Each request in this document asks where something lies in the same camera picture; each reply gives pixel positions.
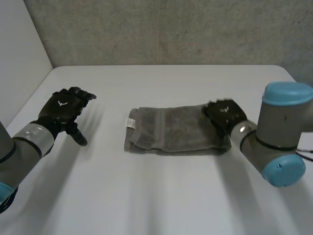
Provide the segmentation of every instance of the blue joint cap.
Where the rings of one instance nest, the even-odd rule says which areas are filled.
[[[313,99],[313,88],[301,82],[272,82],[264,91],[262,101],[273,106],[291,106]]]
[[[0,182],[0,203],[4,202],[13,192],[14,189],[11,186]]]
[[[262,176],[275,187],[286,187],[300,180],[305,169],[305,163],[299,155],[283,155],[268,163]]]

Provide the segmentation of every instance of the black ring band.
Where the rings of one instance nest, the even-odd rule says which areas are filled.
[[[284,152],[289,152],[289,151],[293,151],[293,150],[296,150],[297,149],[297,145],[296,146],[292,146],[292,147],[278,147],[278,146],[275,146],[275,145],[271,145],[271,144],[268,144],[268,143],[265,143],[263,142],[262,140],[260,140],[257,136],[255,137],[256,141],[267,147],[267,148],[270,148],[270,149],[274,149],[274,150],[279,150],[279,151],[284,151]]]
[[[24,141],[28,143],[30,146],[32,146],[39,154],[39,158],[41,159],[43,157],[43,153],[41,152],[40,148],[34,144],[32,141],[29,141],[28,139],[25,139],[23,137],[13,137],[13,140],[18,140],[18,141]]]
[[[256,130],[249,132],[248,134],[246,134],[245,137],[243,137],[243,139],[242,139],[242,141],[240,143],[240,148],[239,148],[240,152],[241,152],[241,149],[243,148],[243,144],[244,144],[246,138],[248,138],[249,136],[251,136],[252,134],[255,134],[255,133],[256,133]]]
[[[12,157],[12,155],[15,153],[15,150],[16,150],[16,146],[15,146],[15,143],[14,143],[13,148],[11,149],[11,151],[7,155],[5,155],[3,158],[0,159],[0,164],[4,163],[6,160],[8,160],[10,157]]]

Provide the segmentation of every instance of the gray wall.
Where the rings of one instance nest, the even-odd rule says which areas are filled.
[[[274,64],[313,80],[313,0],[24,0],[54,67]]]

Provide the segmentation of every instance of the gray towel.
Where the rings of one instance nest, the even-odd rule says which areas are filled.
[[[228,136],[220,138],[203,105],[177,108],[132,109],[129,118],[135,129],[127,127],[124,149],[135,153],[211,154],[231,148]]]

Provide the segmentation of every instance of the white wall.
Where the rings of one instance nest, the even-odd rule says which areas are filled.
[[[23,0],[0,0],[0,121],[4,126],[51,70]]]

